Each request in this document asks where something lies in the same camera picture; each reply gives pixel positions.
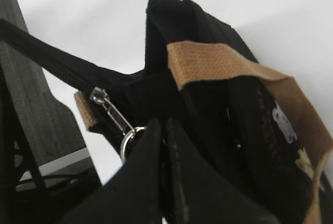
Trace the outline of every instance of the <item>keyring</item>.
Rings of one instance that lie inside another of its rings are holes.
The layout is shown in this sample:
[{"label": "keyring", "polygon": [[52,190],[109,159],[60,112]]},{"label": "keyring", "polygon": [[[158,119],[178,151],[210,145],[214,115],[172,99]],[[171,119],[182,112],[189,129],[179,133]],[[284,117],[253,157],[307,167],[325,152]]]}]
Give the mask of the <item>keyring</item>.
[{"label": "keyring", "polygon": [[125,157],[125,151],[126,151],[126,145],[127,143],[133,139],[133,137],[135,136],[135,134],[141,130],[146,130],[147,127],[135,127],[135,132],[133,130],[130,130],[123,138],[123,140],[121,141],[121,145],[120,145],[120,159],[122,163],[125,163],[126,161],[126,157]]}]

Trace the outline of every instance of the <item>gray panel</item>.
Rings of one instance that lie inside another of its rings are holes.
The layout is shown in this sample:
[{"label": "gray panel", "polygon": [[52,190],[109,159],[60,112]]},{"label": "gray panel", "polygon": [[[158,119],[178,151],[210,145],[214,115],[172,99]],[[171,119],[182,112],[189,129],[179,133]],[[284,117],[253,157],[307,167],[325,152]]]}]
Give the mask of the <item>gray panel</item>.
[{"label": "gray panel", "polygon": [[[0,0],[0,18],[27,31],[17,0]],[[74,115],[52,96],[39,65],[5,43],[0,65],[38,165],[85,147]]]}]

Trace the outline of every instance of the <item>tan strap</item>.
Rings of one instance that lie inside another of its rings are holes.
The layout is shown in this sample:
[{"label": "tan strap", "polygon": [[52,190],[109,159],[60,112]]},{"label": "tan strap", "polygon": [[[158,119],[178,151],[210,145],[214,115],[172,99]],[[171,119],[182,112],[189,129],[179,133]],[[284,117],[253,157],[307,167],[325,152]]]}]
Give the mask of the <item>tan strap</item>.
[{"label": "tan strap", "polygon": [[169,68],[178,89],[189,82],[227,80],[237,76],[256,76],[275,97],[303,140],[314,169],[313,202],[304,223],[320,223],[318,187],[323,167],[333,150],[333,140],[317,112],[295,79],[247,60],[225,44],[190,41],[168,44]]},{"label": "tan strap", "polygon": [[91,109],[91,103],[83,94],[83,92],[78,91],[74,94],[76,105],[78,106],[79,112],[83,119],[86,130],[89,131],[91,127],[96,125],[99,120]]}]

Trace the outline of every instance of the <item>white wall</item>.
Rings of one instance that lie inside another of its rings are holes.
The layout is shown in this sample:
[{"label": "white wall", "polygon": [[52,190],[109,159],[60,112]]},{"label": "white wall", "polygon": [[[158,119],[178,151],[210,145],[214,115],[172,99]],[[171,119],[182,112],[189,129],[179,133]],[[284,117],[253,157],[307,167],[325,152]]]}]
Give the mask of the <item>white wall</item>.
[{"label": "white wall", "polygon": [[[18,0],[35,37],[97,65],[132,73],[144,67],[148,0]],[[193,0],[231,24],[257,59],[296,77],[333,133],[332,0]],[[102,136],[87,133],[75,90],[46,72],[74,112],[102,182],[121,165]],[[333,159],[326,168],[333,182]]]}]

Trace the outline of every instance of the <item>printed design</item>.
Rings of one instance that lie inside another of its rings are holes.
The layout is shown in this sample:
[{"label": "printed design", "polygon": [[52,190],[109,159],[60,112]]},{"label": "printed design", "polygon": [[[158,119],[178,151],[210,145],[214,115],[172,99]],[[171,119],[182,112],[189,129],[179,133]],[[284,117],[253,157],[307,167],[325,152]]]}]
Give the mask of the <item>printed design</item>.
[{"label": "printed design", "polygon": [[[297,167],[299,167],[304,173],[306,173],[310,177],[311,180],[313,180],[314,172],[312,169],[310,158],[308,157],[305,148],[299,149],[298,154],[300,158],[295,161]],[[321,183],[319,184],[319,188],[325,191]]]},{"label": "printed design", "polygon": [[282,133],[285,135],[287,142],[292,144],[294,140],[297,140],[297,135],[279,104],[276,101],[275,103],[276,108],[273,109],[273,119],[279,126]]}]

